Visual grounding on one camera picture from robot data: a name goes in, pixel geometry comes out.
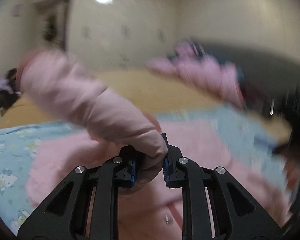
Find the pink quilted jacket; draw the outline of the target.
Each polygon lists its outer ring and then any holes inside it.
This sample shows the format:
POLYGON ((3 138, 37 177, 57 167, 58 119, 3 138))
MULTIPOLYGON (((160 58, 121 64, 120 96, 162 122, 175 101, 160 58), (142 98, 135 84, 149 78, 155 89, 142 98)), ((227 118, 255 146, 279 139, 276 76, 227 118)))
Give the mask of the pink quilted jacket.
POLYGON ((84 128, 38 148, 26 184, 32 206, 38 206, 75 167, 100 166, 122 146, 131 145, 146 157, 136 185, 122 190, 119 238, 181 239, 182 192, 168 189, 161 172, 170 142, 201 167, 226 168, 279 226, 287 221, 289 203, 282 192, 236 161, 208 122, 159 124, 61 50, 29 53, 19 65, 17 81, 41 109, 84 128))

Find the white bedroom door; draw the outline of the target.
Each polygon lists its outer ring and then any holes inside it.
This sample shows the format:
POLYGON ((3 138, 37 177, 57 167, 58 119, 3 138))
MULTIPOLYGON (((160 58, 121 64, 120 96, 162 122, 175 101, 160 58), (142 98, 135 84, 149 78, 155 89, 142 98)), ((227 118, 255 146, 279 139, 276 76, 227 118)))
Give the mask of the white bedroom door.
POLYGON ((33 3, 36 16, 36 46, 67 49, 71 0, 41 0, 33 3))

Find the black backpack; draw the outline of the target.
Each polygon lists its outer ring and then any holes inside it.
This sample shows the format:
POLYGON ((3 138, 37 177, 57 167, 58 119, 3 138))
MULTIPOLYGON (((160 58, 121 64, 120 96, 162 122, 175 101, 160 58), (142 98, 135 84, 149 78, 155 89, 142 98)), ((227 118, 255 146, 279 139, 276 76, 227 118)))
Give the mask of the black backpack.
POLYGON ((21 93, 16 85, 17 69, 6 72, 4 78, 0 78, 0 107, 9 109, 20 97, 21 93))

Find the grey upholstered headboard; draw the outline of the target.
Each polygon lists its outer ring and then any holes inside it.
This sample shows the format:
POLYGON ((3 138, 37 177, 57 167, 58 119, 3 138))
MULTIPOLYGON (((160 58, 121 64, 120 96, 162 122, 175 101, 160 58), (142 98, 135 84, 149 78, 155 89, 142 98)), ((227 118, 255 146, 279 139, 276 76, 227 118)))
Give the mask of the grey upholstered headboard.
POLYGON ((221 64, 237 67, 240 88, 247 81, 272 98, 300 89, 300 64, 270 52, 244 46, 193 40, 199 55, 214 56, 221 64))

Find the purple clothes pile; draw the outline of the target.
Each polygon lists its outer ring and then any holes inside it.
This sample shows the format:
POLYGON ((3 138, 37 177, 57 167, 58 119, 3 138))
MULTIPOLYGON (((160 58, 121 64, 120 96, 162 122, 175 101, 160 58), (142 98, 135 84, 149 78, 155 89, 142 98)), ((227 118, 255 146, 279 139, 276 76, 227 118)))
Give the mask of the purple clothes pile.
POLYGON ((14 93, 8 79, 0 79, 0 91, 6 91, 8 94, 14 93))

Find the blue cartoon cat blanket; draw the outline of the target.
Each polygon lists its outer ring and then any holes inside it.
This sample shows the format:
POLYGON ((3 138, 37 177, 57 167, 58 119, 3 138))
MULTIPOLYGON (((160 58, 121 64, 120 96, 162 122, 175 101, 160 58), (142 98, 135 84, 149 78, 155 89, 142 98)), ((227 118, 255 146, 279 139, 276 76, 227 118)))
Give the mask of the blue cartoon cat blanket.
MULTIPOLYGON (((170 144, 202 167, 225 167, 279 226, 290 218, 284 162, 255 142, 275 142, 260 122, 228 106, 166 112, 157 120, 170 144)), ((70 168, 58 165, 67 157, 74 157, 74 165, 91 168, 111 153, 64 122, 0 130, 0 217, 13 233, 69 173, 70 168)), ((181 239, 181 199, 181 190, 168 189, 159 174, 119 203, 119 238, 181 239)))

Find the bed with tan sheet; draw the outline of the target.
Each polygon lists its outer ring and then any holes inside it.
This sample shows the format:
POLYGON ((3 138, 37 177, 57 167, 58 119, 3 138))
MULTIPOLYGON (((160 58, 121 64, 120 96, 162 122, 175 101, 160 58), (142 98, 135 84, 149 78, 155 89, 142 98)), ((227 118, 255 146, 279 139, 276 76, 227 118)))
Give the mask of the bed with tan sheet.
MULTIPOLYGON (((221 100, 207 92, 147 70, 114 70, 95 72, 94 75, 146 113, 212 109, 222 104, 221 100)), ((23 95, 0 118, 0 129, 53 120, 54 117, 40 111, 23 95)))

